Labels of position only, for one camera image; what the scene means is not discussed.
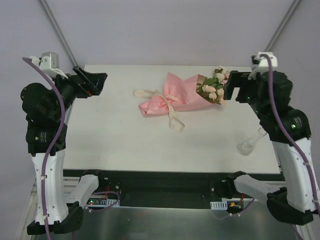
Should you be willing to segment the artificial rose bouquet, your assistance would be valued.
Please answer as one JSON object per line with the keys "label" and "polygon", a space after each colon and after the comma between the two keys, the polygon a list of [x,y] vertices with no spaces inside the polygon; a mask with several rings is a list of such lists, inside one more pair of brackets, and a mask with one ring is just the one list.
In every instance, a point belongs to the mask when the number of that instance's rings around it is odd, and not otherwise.
{"label": "artificial rose bouquet", "polygon": [[215,68],[211,77],[199,75],[196,82],[197,94],[211,104],[224,106],[226,104],[224,86],[229,76],[230,72],[222,66]]}

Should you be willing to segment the pink wrapping paper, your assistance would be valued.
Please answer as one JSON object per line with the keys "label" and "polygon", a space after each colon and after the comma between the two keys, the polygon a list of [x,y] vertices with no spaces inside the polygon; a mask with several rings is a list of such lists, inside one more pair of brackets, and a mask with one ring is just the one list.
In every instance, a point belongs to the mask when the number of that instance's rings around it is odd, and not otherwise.
{"label": "pink wrapping paper", "polygon": [[[183,80],[169,72],[164,84],[163,93],[160,94],[176,97],[177,100],[168,99],[168,101],[172,104],[174,110],[178,112],[189,112],[210,107],[214,104],[208,102],[196,92],[199,75],[197,74]],[[166,115],[169,112],[166,103],[159,96],[146,99],[145,102],[139,105],[139,109],[143,116],[160,116]]]}

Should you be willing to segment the cream ribbon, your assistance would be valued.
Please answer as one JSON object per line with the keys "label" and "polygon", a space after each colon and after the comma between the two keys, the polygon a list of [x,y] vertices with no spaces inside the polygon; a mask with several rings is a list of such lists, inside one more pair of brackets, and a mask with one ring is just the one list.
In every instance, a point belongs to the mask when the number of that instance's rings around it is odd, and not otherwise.
{"label": "cream ribbon", "polygon": [[178,133],[181,133],[185,125],[183,122],[179,120],[179,118],[176,115],[176,112],[172,106],[172,104],[169,102],[168,99],[177,101],[178,99],[175,96],[172,95],[161,95],[158,90],[150,91],[150,90],[144,90],[144,89],[135,89],[132,94],[135,97],[142,98],[142,99],[151,99],[153,96],[158,96],[162,98],[162,100],[165,102],[165,104],[168,107],[168,117],[169,117],[169,127]]}

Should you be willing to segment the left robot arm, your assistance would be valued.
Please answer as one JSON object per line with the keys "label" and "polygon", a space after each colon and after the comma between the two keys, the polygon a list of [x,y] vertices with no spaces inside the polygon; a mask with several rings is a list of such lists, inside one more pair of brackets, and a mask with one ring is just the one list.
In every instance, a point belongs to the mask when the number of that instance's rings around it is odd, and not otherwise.
{"label": "left robot arm", "polygon": [[65,196],[63,191],[67,110],[77,98],[100,95],[108,77],[106,73],[90,73],[80,67],[73,70],[74,75],[55,76],[51,81],[52,89],[35,82],[20,94],[28,122],[25,139],[37,187],[36,216],[27,226],[28,235],[67,234],[79,230],[90,196],[102,194],[106,188],[100,170],[88,170],[70,195]]}

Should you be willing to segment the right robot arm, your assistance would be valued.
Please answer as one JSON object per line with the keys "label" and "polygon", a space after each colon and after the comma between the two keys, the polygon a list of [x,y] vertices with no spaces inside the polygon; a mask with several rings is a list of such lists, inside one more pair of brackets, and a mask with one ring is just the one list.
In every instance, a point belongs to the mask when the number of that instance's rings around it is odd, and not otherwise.
{"label": "right robot arm", "polygon": [[236,101],[250,105],[260,126],[269,136],[284,187],[273,187],[243,171],[226,176],[214,186],[221,198],[248,195],[267,206],[279,222],[304,226],[320,211],[320,190],[311,159],[311,129],[307,116],[289,105],[293,83],[278,71],[259,73],[233,70],[224,86],[224,99],[230,100],[235,88]]}

